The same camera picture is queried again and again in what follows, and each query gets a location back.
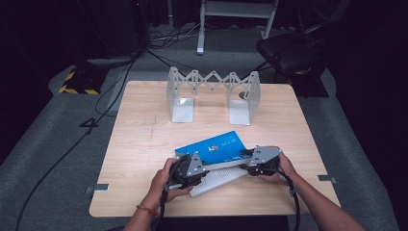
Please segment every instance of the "black chair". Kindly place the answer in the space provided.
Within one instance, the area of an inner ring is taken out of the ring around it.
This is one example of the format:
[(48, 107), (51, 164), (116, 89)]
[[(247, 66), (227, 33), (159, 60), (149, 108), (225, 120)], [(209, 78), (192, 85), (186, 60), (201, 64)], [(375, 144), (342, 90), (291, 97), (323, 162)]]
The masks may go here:
[(304, 77), (307, 91), (310, 91), (335, 54), (337, 45), (333, 39), (339, 41), (343, 25), (344, 20), (328, 21), (299, 33), (288, 31), (259, 40), (256, 49), (265, 61), (253, 71), (274, 68), (273, 83), (279, 76), (284, 76), (287, 82), (294, 76), (296, 79)]

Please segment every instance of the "hand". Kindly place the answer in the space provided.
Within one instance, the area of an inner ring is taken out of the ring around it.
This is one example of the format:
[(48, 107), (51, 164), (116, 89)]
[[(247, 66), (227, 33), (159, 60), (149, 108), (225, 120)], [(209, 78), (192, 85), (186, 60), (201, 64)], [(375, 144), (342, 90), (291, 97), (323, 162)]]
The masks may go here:
[[(163, 169), (160, 169), (157, 171), (156, 175), (152, 179), (150, 190), (147, 193), (144, 200), (141, 202), (141, 205), (143, 205), (146, 208), (152, 209), (152, 210), (159, 209), (160, 197), (162, 196), (162, 191), (163, 191), (163, 184), (167, 182), (169, 172), (170, 172), (170, 167), (175, 162), (177, 162), (177, 159), (169, 158), (167, 159)], [(175, 197), (179, 195), (188, 194), (191, 190), (192, 190), (192, 186), (187, 187), (183, 190), (179, 190), (179, 189), (171, 190), (168, 192), (167, 202), (173, 200)]]
[[(280, 154), (279, 155), (279, 166), (280, 166), (280, 171), (284, 172), (286, 175), (288, 175), (290, 178), (293, 176), (297, 175), (296, 170), (294, 169), (292, 162), (289, 160), (285, 154)], [(275, 173), (271, 176), (268, 175), (258, 175), (258, 178), (272, 182), (272, 183), (277, 183), (281, 185), (288, 185), (288, 182), (283, 180), (281, 177), (279, 177), (278, 173)]]

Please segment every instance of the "white object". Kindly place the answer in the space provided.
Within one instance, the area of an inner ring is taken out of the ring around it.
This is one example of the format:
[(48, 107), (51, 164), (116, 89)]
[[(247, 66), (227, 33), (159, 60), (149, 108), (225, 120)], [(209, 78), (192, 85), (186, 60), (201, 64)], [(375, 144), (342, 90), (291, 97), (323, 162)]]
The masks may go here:
[(190, 192), (190, 196), (199, 196), (232, 181), (238, 180), (246, 175), (248, 175), (248, 171), (241, 169), (240, 167), (226, 167), (211, 170), (205, 177), (201, 178), (201, 183), (199, 185), (194, 186)]
[(268, 18), (267, 29), (261, 33), (262, 39), (266, 39), (269, 36), (278, 3), (279, 0), (274, 0), (271, 4), (201, 0), (197, 55), (204, 53), (205, 15)]
[[(210, 78), (216, 78), (217, 82), (208, 82)], [(183, 76), (176, 67), (171, 67), (168, 73), (166, 98), (170, 108), (172, 122), (192, 122), (194, 111), (194, 99), (186, 96), (180, 97), (182, 87), (190, 88), (191, 94), (198, 93), (201, 86), (216, 90), (218, 86), (226, 87), (226, 100), (228, 102), (230, 123), (237, 125), (250, 125), (255, 108), (261, 100), (261, 83), (258, 72), (253, 71), (244, 79), (240, 79), (235, 72), (221, 78), (215, 71), (207, 76), (201, 76), (197, 70)]]

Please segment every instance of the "blue book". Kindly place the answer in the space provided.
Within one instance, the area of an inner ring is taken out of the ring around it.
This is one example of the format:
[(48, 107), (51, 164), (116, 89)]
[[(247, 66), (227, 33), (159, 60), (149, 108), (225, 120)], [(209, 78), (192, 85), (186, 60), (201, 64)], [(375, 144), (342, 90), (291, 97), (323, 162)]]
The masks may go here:
[(205, 169), (214, 170), (249, 163), (251, 156), (241, 154), (243, 149), (246, 148), (240, 137), (235, 131), (231, 131), (177, 148), (175, 153), (177, 157), (181, 157), (197, 152)]

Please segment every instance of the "table top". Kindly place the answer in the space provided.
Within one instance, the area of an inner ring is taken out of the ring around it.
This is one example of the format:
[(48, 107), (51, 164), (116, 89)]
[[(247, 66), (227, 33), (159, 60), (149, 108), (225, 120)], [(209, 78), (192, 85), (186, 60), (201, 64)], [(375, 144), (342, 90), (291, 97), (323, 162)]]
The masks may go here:
[[(157, 170), (175, 157), (174, 149), (229, 131), (236, 131), (246, 148), (279, 146), (301, 176), (340, 205), (331, 182), (318, 179), (327, 172), (291, 86), (262, 84), (261, 102), (249, 126), (230, 124), (225, 91), (199, 89), (193, 97), (193, 123), (173, 123), (166, 82), (130, 81), (97, 182), (109, 184), (109, 189), (94, 193), (90, 214), (130, 217)], [(301, 198), (300, 209), (309, 213)], [(165, 217), (293, 214), (288, 187), (248, 175), (195, 198), (175, 198), (166, 204)]]

